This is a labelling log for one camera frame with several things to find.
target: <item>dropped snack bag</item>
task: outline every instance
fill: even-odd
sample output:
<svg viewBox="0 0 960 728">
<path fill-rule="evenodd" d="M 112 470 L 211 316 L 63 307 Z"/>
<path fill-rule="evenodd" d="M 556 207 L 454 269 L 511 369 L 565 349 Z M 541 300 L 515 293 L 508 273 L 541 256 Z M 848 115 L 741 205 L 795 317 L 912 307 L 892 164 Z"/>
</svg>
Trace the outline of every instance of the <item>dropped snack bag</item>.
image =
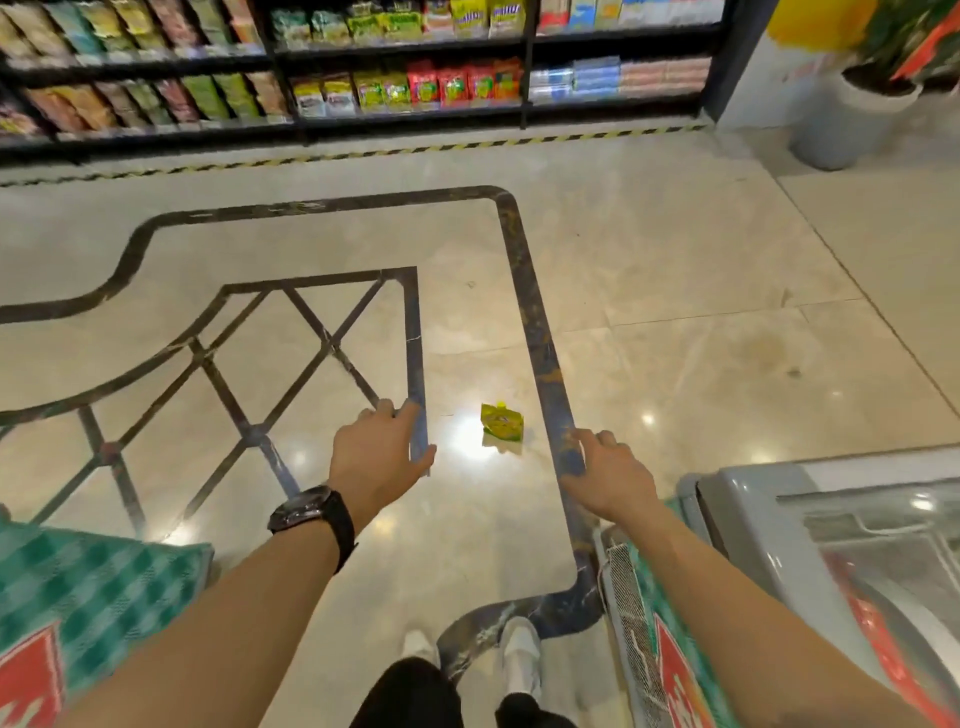
<svg viewBox="0 0 960 728">
<path fill-rule="evenodd" d="M 523 442 L 523 415 L 499 401 L 494 407 L 492 404 L 480 405 L 480 422 L 483 431 L 497 440 L 510 443 Z"/>
</svg>

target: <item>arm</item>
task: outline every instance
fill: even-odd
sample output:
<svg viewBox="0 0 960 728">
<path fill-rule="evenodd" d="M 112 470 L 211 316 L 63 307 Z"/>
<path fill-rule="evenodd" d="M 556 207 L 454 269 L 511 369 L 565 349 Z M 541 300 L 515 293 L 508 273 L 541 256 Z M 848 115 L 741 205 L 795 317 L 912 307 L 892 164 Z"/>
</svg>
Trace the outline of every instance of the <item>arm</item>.
<svg viewBox="0 0 960 728">
<path fill-rule="evenodd" d="M 653 477 L 607 431 L 576 430 L 587 472 L 564 487 L 617 523 L 704 650 L 745 728 L 924 728 L 898 695 L 704 544 L 657 498 Z"/>
<path fill-rule="evenodd" d="M 416 463 L 407 454 L 418 411 L 408 401 L 394 419 L 381 400 L 334 438 L 327 484 L 357 534 L 433 463 L 433 446 Z M 324 522 L 271 537 L 72 705 L 58 728 L 256 728 L 339 556 Z"/>
</svg>

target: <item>black pants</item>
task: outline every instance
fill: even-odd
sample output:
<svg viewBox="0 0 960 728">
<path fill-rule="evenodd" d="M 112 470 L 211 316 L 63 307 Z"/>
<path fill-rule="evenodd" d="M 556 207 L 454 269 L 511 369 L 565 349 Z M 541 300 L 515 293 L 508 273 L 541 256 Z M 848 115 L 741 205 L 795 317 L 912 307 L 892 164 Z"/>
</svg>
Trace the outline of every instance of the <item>black pants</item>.
<svg viewBox="0 0 960 728">
<path fill-rule="evenodd" d="M 498 728 L 575 728 L 563 716 L 542 711 L 531 695 L 507 695 L 496 711 Z M 444 675 L 420 657 L 393 663 L 376 681 L 350 728 L 463 728 L 460 695 Z"/>
</svg>

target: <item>forearm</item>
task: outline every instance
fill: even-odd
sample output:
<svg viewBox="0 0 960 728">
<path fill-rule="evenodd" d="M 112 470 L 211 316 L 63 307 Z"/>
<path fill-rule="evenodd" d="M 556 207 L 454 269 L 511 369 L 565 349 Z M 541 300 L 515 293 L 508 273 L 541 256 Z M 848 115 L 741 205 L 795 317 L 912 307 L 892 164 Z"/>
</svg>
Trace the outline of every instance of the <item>forearm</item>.
<svg viewBox="0 0 960 728">
<path fill-rule="evenodd" d="M 807 718 L 818 721 L 810 725 L 860 718 L 876 726 L 924 725 L 666 506 L 639 504 L 617 522 L 662 583 L 747 728 L 799 726 Z"/>
<path fill-rule="evenodd" d="M 68 709 L 59 728 L 256 728 L 338 557 L 323 522 L 271 537 Z"/>
</svg>

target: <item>white sneaker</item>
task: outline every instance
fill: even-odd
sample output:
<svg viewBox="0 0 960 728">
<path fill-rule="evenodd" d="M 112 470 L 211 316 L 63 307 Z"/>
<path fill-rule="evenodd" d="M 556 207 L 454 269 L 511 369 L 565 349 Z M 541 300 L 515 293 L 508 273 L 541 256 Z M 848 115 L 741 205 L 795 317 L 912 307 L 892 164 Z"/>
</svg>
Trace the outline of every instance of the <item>white sneaker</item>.
<svg viewBox="0 0 960 728">
<path fill-rule="evenodd" d="M 403 650 L 400 659 L 419 657 L 436 669 L 440 669 L 440 650 L 437 645 L 419 629 L 412 629 L 403 637 Z"/>
<path fill-rule="evenodd" d="M 503 628 L 500 665 L 508 695 L 526 692 L 540 701 L 540 636 L 529 619 L 514 617 Z"/>
</svg>

